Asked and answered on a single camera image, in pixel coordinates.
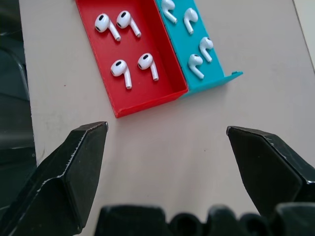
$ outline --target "table surface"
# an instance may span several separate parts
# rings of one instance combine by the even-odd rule
[[[158,205],[205,220],[213,204],[256,212],[225,134],[275,133],[315,166],[315,74],[291,0],[196,0],[225,86],[116,119],[74,0],[20,1],[40,163],[69,132],[108,121],[98,190],[83,236],[109,204]]]

